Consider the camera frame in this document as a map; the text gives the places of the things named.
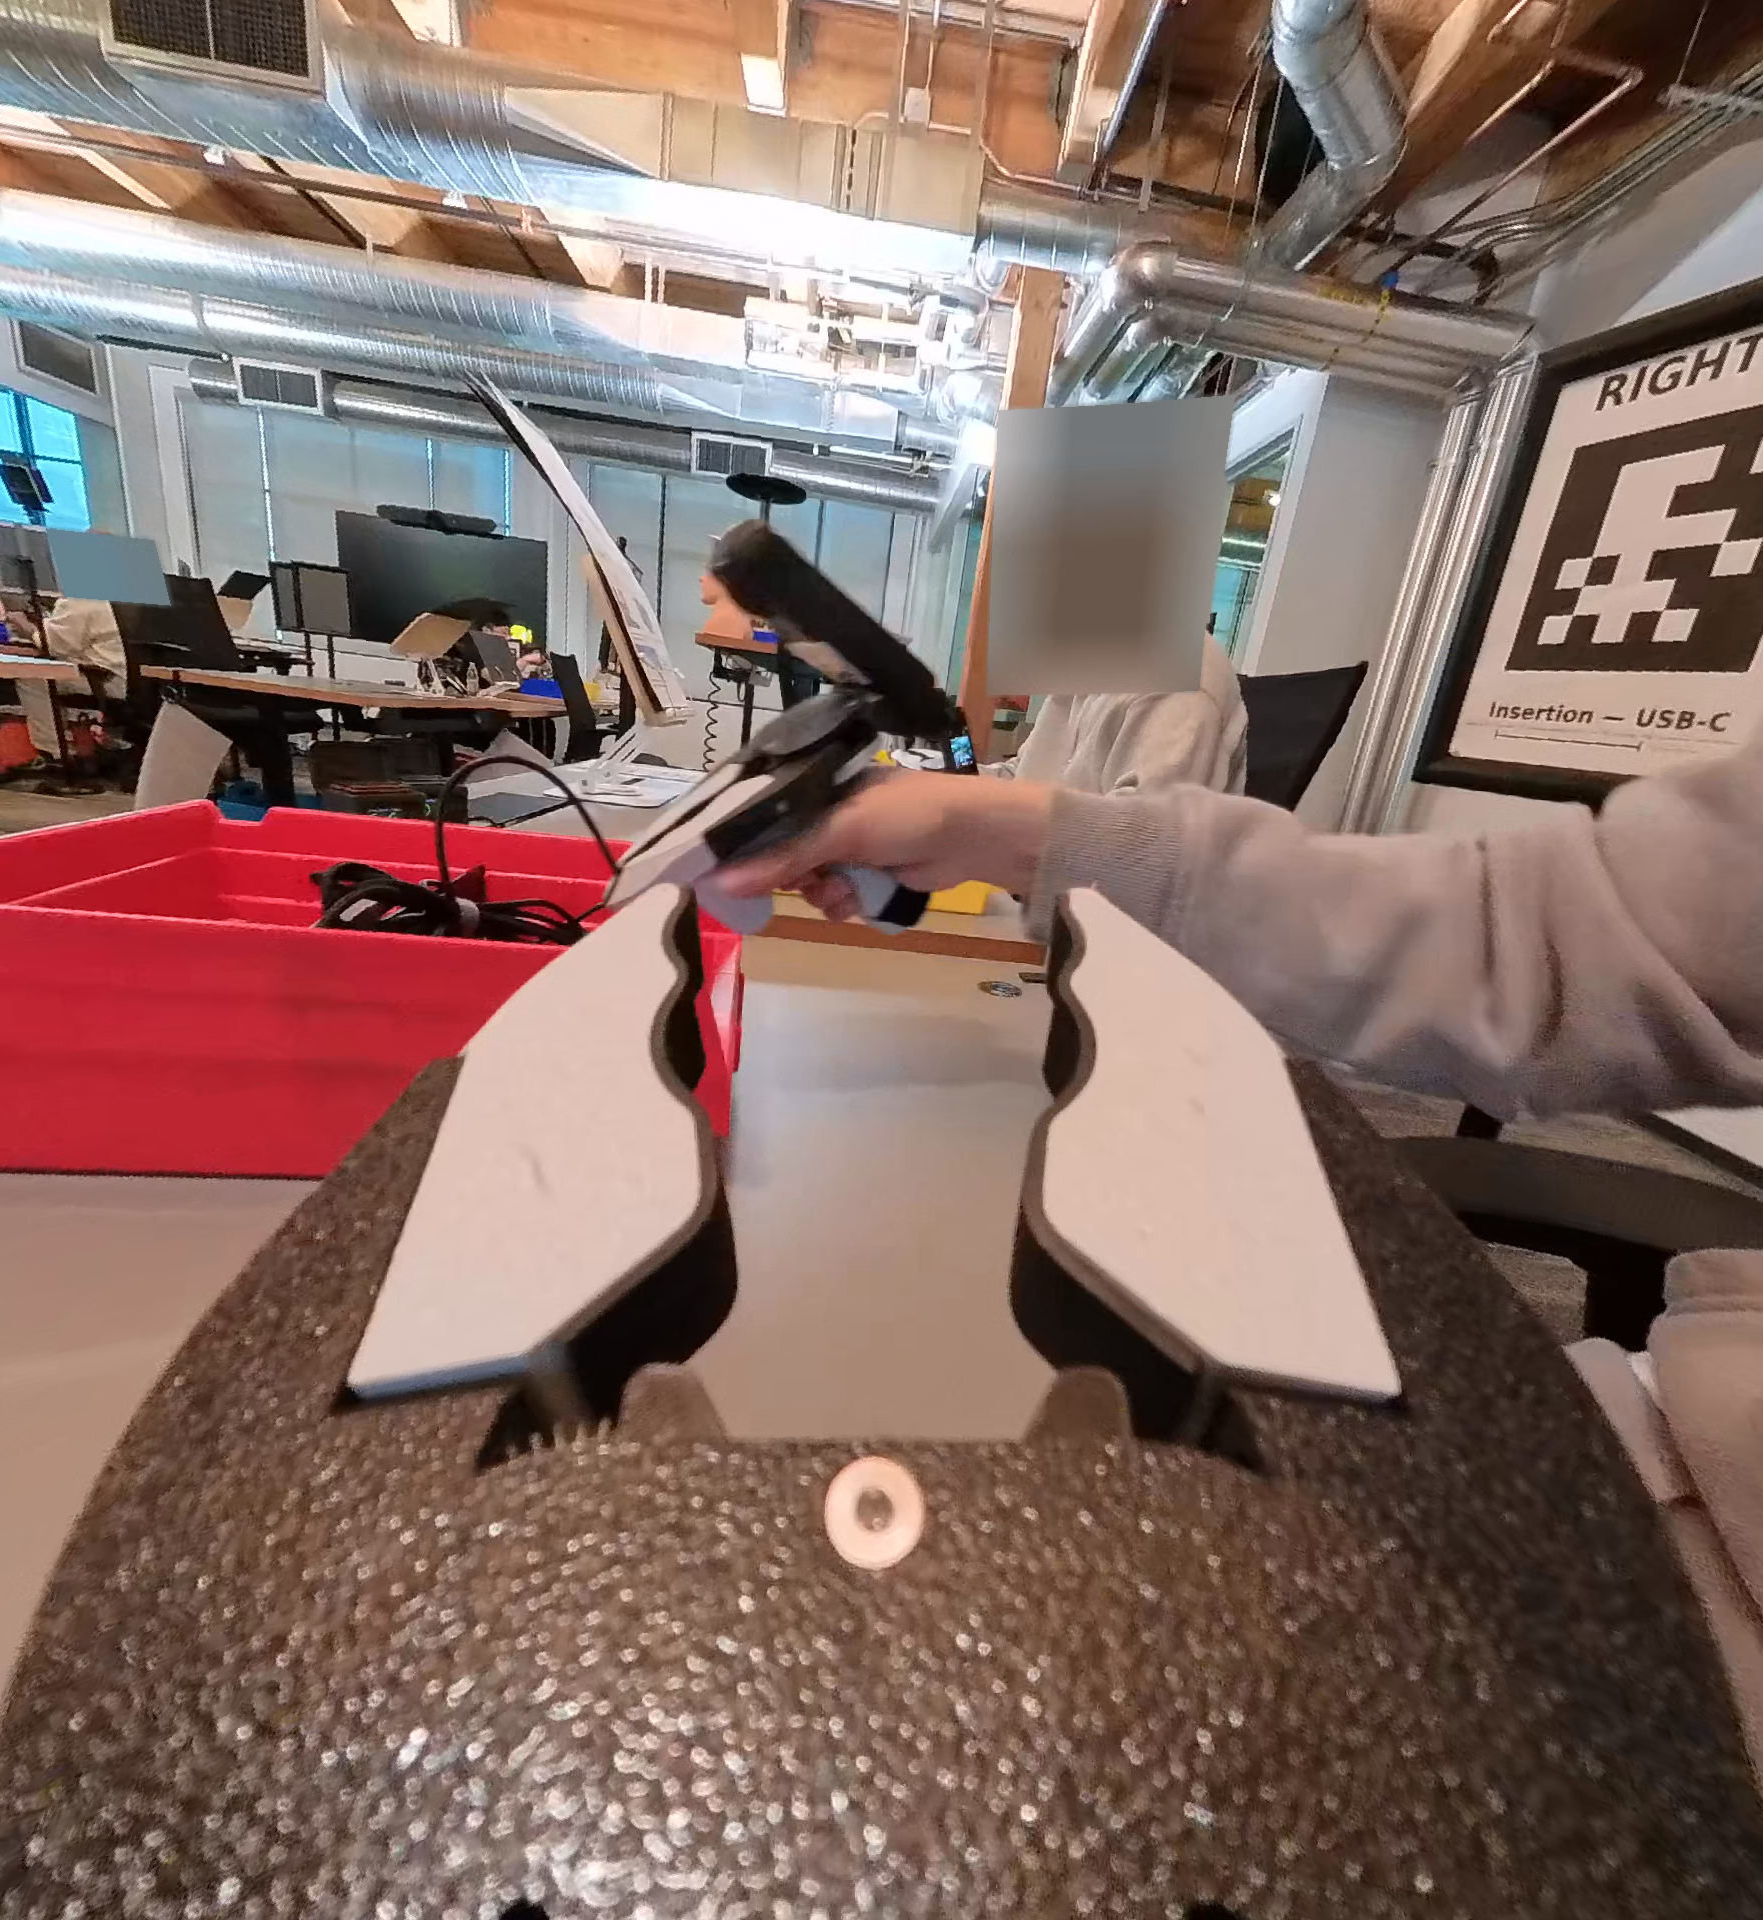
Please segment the red divided bin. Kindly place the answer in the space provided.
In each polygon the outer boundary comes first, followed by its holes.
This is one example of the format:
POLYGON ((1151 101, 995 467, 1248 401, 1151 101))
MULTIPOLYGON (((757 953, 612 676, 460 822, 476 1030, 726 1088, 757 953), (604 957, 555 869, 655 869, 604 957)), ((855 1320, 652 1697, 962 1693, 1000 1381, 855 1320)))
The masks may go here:
POLYGON ((0 1170, 316 1179, 555 948, 325 930, 430 822, 210 801, 0 838, 0 1170))

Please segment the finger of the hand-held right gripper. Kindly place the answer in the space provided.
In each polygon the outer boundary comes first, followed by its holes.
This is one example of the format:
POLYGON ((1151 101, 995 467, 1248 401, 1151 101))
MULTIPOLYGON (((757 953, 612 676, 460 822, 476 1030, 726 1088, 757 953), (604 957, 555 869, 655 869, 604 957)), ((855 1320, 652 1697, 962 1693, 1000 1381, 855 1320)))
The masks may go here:
POLYGON ((866 697, 809 697, 783 710, 745 746, 698 777, 684 798, 717 801, 731 785, 757 776, 820 773, 839 776, 869 749, 866 697))
POLYGON ((637 838, 610 887, 606 910, 622 910, 655 886, 693 890, 704 915, 771 915, 772 895, 734 898, 720 887, 713 869, 756 853, 777 838, 780 826, 780 773, 717 773, 684 795, 674 817, 664 817, 649 834, 637 838))

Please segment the grey desk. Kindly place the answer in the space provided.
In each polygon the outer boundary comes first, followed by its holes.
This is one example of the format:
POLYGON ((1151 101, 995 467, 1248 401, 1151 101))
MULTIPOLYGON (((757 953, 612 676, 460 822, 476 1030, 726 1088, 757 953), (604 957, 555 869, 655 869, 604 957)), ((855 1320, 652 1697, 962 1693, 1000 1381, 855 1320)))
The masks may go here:
MULTIPOLYGON (((1001 962, 745 945, 741 1297, 696 1366, 741 1436, 1013 1436, 1009 1311, 1047 996, 1001 962)), ((0 1687, 157 1366, 308 1179, 0 1173, 0 1687)))

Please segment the person's right forearm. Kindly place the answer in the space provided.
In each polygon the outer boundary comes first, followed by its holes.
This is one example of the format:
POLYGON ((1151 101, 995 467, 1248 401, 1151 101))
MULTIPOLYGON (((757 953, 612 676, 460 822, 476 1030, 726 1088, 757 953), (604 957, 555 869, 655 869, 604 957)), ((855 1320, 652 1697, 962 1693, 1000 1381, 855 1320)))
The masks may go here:
POLYGON ((1310 832, 1171 786, 1049 806, 1028 910, 1095 887, 1288 1049, 1483 1112, 1763 1107, 1763 722, 1486 838, 1310 832))

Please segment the large silver air duct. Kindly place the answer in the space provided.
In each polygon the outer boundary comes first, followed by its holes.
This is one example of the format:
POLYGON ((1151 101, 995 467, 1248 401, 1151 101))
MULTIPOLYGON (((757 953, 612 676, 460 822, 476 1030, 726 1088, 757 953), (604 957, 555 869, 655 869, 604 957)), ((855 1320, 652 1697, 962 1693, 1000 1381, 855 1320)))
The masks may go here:
MULTIPOLYGON (((0 3, 0 129, 20 116, 90 134, 146 134, 182 159, 273 158, 326 186, 390 178, 427 189, 409 214, 533 211, 539 233, 643 260, 738 266, 869 294, 962 305, 983 288, 983 158, 943 135, 873 135, 873 211, 629 169, 583 116, 638 94, 527 89, 460 49, 326 16, 308 46, 322 86, 149 58, 100 37, 91 3, 0 3)), ((943 383, 916 323, 907 370, 839 373, 760 354, 750 317, 618 297, 457 260, 423 260, 295 233, 215 229, 154 208, 103 208, 0 186, 0 314, 178 354, 282 354, 334 370, 460 381, 518 395, 601 398, 643 383, 649 409, 802 415, 833 392, 931 406, 943 383)))

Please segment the person's right hand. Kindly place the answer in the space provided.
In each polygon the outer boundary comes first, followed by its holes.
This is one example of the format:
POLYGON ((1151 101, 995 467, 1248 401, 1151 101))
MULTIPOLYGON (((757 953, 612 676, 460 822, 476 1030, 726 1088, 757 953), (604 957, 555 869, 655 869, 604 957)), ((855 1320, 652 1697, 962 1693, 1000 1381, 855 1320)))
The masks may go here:
POLYGON ((841 920, 861 915, 858 869, 925 895, 982 878, 1022 898, 1038 878, 1055 795, 1043 782, 893 773, 783 847, 771 887, 796 890, 841 920))

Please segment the silver duct pipe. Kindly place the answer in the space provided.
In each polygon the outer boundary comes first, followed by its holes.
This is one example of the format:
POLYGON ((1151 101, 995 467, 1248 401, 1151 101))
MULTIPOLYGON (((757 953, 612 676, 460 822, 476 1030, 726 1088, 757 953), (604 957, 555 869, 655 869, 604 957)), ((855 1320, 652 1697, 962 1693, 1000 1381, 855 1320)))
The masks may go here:
POLYGON ((1209 354, 1441 398, 1509 361, 1532 320, 1310 276, 1392 178, 1405 103, 1364 3, 1273 3, 1273 52, 1322 162, 1239 256, 1190 256, 1169 220, 1062 192, 983 186, 982 260, 1090 288, 1068 320, 1049 403, 1123 403, 1193 385, 1209 354))

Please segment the black monitor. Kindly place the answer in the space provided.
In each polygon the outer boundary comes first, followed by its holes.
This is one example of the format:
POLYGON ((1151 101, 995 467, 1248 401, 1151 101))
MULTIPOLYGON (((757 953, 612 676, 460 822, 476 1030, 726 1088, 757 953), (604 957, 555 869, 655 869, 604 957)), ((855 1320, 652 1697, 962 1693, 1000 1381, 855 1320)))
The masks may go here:
POLYGON ((390 645, 415 614, 470 600, 499 605, 511 626, 549 636, 549 548, 515 535, 438 531, 378 513, 337 510, 350 636, 390 645))

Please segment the black office chair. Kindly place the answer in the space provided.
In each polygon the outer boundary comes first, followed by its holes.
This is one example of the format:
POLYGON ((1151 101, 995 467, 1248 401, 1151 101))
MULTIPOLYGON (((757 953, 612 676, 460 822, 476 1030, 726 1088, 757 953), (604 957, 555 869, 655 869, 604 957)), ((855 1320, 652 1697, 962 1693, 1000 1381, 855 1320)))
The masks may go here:
POLYGON ((1333 755, 1358 688, 1367 660, 1289 675, 1239 675, 1245 710, 1245 776, 1248 798, 1300 809, 1310 777, 1333 755))

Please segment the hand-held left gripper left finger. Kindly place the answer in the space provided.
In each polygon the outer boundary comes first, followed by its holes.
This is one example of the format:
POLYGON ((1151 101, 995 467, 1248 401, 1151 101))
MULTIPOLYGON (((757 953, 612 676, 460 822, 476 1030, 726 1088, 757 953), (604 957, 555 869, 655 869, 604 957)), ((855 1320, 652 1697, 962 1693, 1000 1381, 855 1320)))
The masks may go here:
POLYGON ((652 886, 463 1043, 353 1398, 527 1376, 720 1222, 701 990, 696 898, 652 886))

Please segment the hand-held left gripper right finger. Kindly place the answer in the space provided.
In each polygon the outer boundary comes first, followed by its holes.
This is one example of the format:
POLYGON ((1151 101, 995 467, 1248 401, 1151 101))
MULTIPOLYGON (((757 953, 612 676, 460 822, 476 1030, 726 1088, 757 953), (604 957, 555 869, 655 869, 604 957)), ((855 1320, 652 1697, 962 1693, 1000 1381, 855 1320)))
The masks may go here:
POLYGON ((1098 887, 1068 890, 1020 1226, 1181 1372, 1389 1404, 1401 1369, 1269 1030, 1098 887))

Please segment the black framed marker sign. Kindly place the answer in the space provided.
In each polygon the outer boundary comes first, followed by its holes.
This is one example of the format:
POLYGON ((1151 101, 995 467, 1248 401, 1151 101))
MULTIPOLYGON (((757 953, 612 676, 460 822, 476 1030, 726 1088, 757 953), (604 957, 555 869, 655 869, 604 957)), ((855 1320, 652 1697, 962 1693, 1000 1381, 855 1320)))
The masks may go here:
POLYGON ((1763 716, 1763 278, 1539 361, 1411 782, 1596 806, 1763 716))

